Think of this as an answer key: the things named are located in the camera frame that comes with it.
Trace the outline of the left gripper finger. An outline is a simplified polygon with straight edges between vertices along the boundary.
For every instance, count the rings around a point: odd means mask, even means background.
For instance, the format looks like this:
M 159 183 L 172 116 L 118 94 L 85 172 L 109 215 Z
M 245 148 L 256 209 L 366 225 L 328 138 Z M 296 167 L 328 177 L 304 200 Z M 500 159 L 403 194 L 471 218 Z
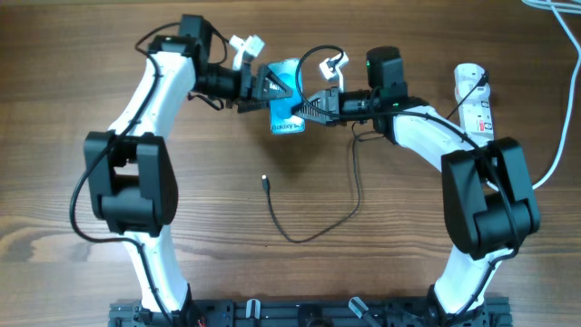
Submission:
M 290 98 L 292 89 L 285 84 L 266 64 L 260 66 L 252 86 L 252 98 L 272 101 Z
M 240 101 L 237 103 L 237 113 L 238 114 L 245 114 L 253 111 L 258 111 L 262 109 L 269 109 L 270 102 L 269 101 Z

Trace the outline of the turquoise Galaxy S25 smartphone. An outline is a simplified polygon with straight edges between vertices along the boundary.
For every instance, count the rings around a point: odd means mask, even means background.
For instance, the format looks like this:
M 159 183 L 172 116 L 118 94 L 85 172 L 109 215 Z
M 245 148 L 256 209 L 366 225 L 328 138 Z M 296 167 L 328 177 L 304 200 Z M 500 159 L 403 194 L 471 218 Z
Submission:
M 268 67 L 293 91 L 291 97 L 270 101 L 272 134 L 297 134 L 305 130 L 305 120 L 292 113 L 295 106 L 302 104 L 300 96 L 296 93 L 295 73 L 298 63 L 298 58 L 290 58 L 268 64 Z

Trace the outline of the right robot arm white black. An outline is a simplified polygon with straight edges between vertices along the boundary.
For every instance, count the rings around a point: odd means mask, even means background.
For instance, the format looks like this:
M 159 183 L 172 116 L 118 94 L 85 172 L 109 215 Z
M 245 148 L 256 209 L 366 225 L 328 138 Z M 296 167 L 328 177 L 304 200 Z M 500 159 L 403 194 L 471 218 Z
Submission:
M 501 263 L 515 258 L 540 227 L 540 212 L 520 144 L 479 138 L 409 95 L 399 49 L 366 54 L 369 90 L 302 93 L 301 68 L 292 77 L 305 120 L 334 125 L 371 120 L 376 133 L 407 148 L 441 173 L 444 221 L 453 243 L 444 272 L 428 291 L 425 324 L 454 326 L 475 320 Z

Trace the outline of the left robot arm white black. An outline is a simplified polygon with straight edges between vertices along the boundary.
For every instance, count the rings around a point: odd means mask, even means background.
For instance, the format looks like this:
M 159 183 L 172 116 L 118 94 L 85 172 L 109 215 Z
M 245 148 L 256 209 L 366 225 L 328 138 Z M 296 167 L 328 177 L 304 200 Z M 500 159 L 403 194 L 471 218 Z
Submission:
M 218 30 L 200 15 L 184 15 L 141 37 L 135 50 L 146 60 L 129 104 L 110 127 L 84 140 L 85 169 L 77 182 L 87 189 L 94 215 L 109 229 L 108 243 L 123 243 L 142 288 L 130 312 L 115 307 L 113 326 L 202 326 L 190 284 L 174 251 L 171 225 L 179 190 L 166 140 L 186 101 L 200 99 L 220 111 L 245 113 L 290 100 L 299 91 L 295 74 L 273 64 L 251 69 L 262 48 L 257 36 L 223 38 L 236 51 L 234 64 L 210 58 Z

